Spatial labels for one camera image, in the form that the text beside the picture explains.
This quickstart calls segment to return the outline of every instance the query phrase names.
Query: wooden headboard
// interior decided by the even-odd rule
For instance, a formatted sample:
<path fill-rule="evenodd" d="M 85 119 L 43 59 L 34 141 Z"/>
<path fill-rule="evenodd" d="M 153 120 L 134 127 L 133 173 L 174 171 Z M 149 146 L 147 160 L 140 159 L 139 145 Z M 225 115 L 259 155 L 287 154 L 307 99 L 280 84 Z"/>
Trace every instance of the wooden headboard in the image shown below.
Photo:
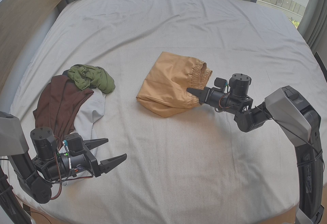
<path fill-rule="evenodd" d="M 0 91 L 24 45 L 61 0 L 0 2 Z"/>

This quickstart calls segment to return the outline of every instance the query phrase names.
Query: green grass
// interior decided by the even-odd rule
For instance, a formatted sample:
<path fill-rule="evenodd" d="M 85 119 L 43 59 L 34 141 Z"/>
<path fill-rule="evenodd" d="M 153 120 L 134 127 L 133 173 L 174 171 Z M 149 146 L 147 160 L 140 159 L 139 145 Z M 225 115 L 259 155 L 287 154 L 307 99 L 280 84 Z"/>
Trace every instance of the green grass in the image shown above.
<path fill-rule="evenodd" d="M 298 21 L 296 21 L 296 20 L 290 20 L 290 21 L 294 24 L 294 26 L 295 26 L 296 28 L 298 28 L 300 22 L 298 22 Z"/>

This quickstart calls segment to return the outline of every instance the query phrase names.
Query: crumpled green cloth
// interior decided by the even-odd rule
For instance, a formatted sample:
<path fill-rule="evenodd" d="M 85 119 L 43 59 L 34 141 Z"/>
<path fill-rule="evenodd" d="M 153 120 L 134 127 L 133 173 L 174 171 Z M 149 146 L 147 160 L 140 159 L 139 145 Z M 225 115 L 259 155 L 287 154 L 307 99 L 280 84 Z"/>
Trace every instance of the crumpled green cloth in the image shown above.
<path fill-rule="evenodd" d="M 67 73 L 68 77 L 75 81 L 80 90 L 92 86 L 98 88 L 104 94 L 112 92 L 115 88 L 113 78 L 101 67 L 76 64 Z"/>

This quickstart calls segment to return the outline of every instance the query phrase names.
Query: wooden floor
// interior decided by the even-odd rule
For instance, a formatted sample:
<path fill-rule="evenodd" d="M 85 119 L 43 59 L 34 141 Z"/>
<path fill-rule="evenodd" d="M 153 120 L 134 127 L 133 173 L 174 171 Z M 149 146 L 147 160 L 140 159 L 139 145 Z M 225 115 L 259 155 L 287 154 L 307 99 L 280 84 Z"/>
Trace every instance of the wooden floor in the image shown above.
<path fill-rule="evenodd" d="M 327 206 L 327 186 L 323 189 L 321 204 Z M 289 211 L 285 212 L 284 214 L 281 214 L 277 217 L 268 219 L 264 222 L 261 222 L 260 224 L 282 224 L 284 222 L 294 223 L 295 222 L 295 209 L 296 208 L 294 207 L 294 208 L 290 209 Z M 42 213 L 42 214 L 45 215 L 50 220 L 51 224 L 70 224 L 70 223 L 63 222 L 63 221 L 57 220 L 55 218 L 52 218 L 45 213 Z M 31 213 L 31 215 L 37 224 L 50 224 L 47 221 L 47 219 L 40 214 Z M 327 210 L 326 210 L 325 214 L 323 215 L 320 224 L 327 224 Z"/>

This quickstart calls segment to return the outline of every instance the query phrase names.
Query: mattress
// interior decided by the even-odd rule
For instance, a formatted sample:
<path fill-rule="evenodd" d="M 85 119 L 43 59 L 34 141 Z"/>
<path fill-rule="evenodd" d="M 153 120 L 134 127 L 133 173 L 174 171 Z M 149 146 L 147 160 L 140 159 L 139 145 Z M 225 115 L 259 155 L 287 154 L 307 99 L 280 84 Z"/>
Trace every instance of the mattress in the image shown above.
<path fill-rule="evenodd" d="M 294 147 L 273 121 L 244 133 L 233 115 L 208 105 L 162 118 L 136 101 L 162 51 L 207 62 L 209 87 L 215 77 L 251 76 L 254 105 L 291 85 L 320 114 L 327 150 L 327 84 L 281 11 L 241 0 L 80 0 L 65 7 L 37 50 L 11 113 L 35 156 L 32 111 L 45 85 L 76 63 L 101 66 L 116 89 L 94 124 L 97 136 L 109 139 L 96 156 L 128 158 L 108 174 L 63 187 L 58 199 L 42 205 L 22 191 L 11 165 L 2 164 L 23 202 L 80 224 L 256 223 L 298 203 Z"/>

